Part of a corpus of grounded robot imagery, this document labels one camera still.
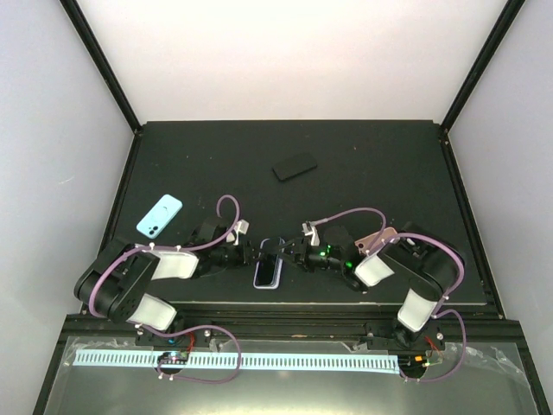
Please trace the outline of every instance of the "black table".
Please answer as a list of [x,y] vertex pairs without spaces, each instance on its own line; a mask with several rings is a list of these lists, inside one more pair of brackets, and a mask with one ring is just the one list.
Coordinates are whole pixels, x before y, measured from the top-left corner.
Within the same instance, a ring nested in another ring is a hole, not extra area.
[[[319,167],[279,182],[271,166],[307,151]],[[451,303],[485,304],[480,276],[439,143],[431,121],[202,121],[145,125],[115,235],[149,243],[135,226],[170,194],[182,210],[156,239],[182,243],[219,197],[238,198],[248,237],[299,235],[305,220],[318,220],[356,207],[382,210],[400,228],[414,221],[457,246],[466,258],[464,283]],[[225,202],[223,215],[232,218]],[[377,215],[351,214],[337,220],[354,238],[377,231]],[[388,278],[366,294],[353,292],[332,272],[304,273],[285,266],[277,290],[256,290],[253,267],[210,277],[154,282],[149,292],[173,303],[317,304],[323,306],[398,304],[406,281]]]

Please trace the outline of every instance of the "black metal frame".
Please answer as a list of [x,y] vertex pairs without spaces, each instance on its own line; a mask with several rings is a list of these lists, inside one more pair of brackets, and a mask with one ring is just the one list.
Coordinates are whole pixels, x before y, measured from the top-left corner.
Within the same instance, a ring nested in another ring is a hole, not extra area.
[[[124,167],[124,173],[119,183],[116,199],[105,229],[104,238],[101,244],[101,248],[103,248],[107,242],[112,239],[118,222],[121,206],[140,147],[142,126],[132,110],[128,99],[125,97],[123,88],[120,86],[113,73],[77,1],[60,0],[60,2],[73,22],[74,27],[84,42],[94,63],[98,67],[114,99],[117,101],[130,128],[135,133],[134,141],[130,148],[130,154]],[[504,311],[499,299],[499,293],[493,281],[493,276],[468,202],[467,193],[463,187],[461,174],[454,158],[454,152],[451,149],[451,145],[449,145],[448,137],[448,132],[460,115],[462,108],[467,103],[470,94],[478,83],[481,75],[484,73],[523,4],[524,0],[508,0],[506,2],[492,32],[486,39],[467,78],[449,108],[445,119],[443,119],[440,127],[440,143],[488,301],[487,306],[482,307],[455,307],[462,313],[465,319],[467,325],[467,338],[470,342],[515,342],[523,361],[526,375],[531,383],[532,394],[539,413],[549,414],[550,409],[539,378],[537,377],[537,371],[522,329],[518,322],[508,321],[503,317]],[[202,304],[198,307],[189,304],[186,307],[187,316],[189,316],[188,322],[194,324],[206,322],[217,323],[235,332],[238,338],[289,338],[290,335],[298,333],[300,332],[298,330],[301,330],[301,332],[305,332],[308,337],[314,339],[328,337],[330,333],[333,335],[339,333],[335,339],[340,341],[359,339],[361,335],[365,334],[364,327],[367,320],[391,320],[397,312],[397,307],[394,306],[378,307],[377,309],[369,307],[365,310],[341,307],[340,310],[331,310],[331,308],[328,309],[327,312],[320,312],[305,306],[292,306],[287,312],[282,312],[270,306],[252,309],[245,306],[228,305],[222,306],[221,308],[219,304],[215,309],[210,308],[208,304]],[[221,311],[225,312],[224,317],[221,317]],[[460,340],[460,331],[456,320],[444,320],[442,330],[448,340]],[[67,316],[60,338],[56,344],[54,355],[48,368],[34,413],[43,413],[46,407],[48,395],[53,385],[60,359],[69,336],[95,335],[134,337],[135,334],[133,327],[129,324],[114,324],[87,315]]]

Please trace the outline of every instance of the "light blue phone case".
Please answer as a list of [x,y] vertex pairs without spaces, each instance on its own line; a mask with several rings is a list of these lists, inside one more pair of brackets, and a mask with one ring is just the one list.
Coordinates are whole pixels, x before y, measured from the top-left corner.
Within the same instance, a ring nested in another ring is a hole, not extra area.
[[181,201],[164,195],[138,222],[137,231],[150,239],[156,238],[181,208]]

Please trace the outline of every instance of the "white backdrop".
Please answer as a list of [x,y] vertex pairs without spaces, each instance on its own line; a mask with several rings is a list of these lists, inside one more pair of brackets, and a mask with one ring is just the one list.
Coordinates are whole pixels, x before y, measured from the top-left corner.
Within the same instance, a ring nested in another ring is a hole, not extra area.
[[80,0],[142,123],[441,122],[505,0]]

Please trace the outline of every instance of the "white rack strip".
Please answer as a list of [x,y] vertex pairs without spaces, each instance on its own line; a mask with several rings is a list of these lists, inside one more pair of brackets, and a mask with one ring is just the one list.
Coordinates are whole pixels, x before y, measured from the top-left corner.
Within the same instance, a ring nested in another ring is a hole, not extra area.
[[[74,366],[156,367],[165,352],[148,350],[77,350]],[[234,369],[236,353],[192,352],[186,364],[176,362],[162,367],[190,369]],[[305,370],[320,372],[377,372],[399,374],[397,356],[375,354],[284,354],[242,353],[243,370]]]

